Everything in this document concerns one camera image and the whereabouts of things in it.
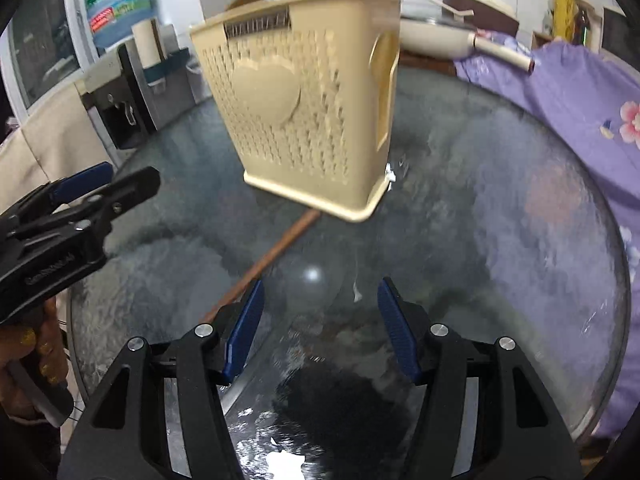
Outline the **person's left hand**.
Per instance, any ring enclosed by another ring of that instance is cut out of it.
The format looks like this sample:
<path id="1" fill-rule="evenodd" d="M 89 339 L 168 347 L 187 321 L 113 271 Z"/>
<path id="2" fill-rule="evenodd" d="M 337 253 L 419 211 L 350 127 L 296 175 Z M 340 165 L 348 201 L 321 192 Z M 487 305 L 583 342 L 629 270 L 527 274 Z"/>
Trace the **person's left hand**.
<path id="1" fill-rule="evenodd" d="M 73 411 L 54 297 L 23 313 L 1 311 L 1 407 L 24 425 L 60 428 Z"/>

